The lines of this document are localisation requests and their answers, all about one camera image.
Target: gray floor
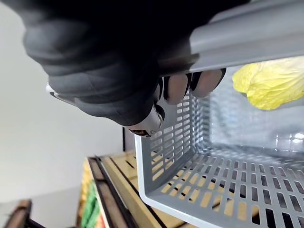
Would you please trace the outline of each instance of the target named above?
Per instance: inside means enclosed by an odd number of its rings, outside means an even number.
[[[75,225],[80,187],[33,197],[31,218],[47,228]],[[0,204],[0,227],[3,227],[17,201]]]

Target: fingertip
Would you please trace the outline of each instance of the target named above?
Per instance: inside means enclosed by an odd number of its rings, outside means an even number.
[[[191,76],[176,75],[164,78],[164,99],[170,105],[179,104],[190,85]]]
[[[219,70],[209,70],[193,74],[190,85],[192,95],[196,97],[208,96],[220,83],[224,72]]]

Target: green object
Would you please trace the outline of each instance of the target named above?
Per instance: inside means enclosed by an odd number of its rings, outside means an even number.
[[[87,200],[85,203],[84,213],[81,218],[81,228],[88,227],[87,224],[94,212],[95,205],[96,204],[98,205],[98,203],[96,203],[96,202],[97,202],[97,199],[96,199],[94,184],[91,183],[88,194],[87,194]]]
[[[89,219],[89,222],[86,225],[86,228],[95,228],[98,216],[99,216],[99,205],[96,202],[92,215]]]

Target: white wall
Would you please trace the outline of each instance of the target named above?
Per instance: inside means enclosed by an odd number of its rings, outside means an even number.
[[[45,92],[47,75],[26,56],[23,31],[0,4],[0,202],[78,186],[85,156],[122,151],[119,125]]]

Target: yellow object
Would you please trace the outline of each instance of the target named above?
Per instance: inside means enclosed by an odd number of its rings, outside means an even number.
[[[273,110],[304,96],[304,56],[247,64],[232,80],[253,106]]]
[[[90,173],[90,165],[89,162],[85,160],[84,171],[82,174],[82,181],[81,181],[80,206],[79,206],[80,209],[78,212],[79,217],[82,217],[82,213],[86,205],[87,193],[91,182],[92,182],[92,177]]]

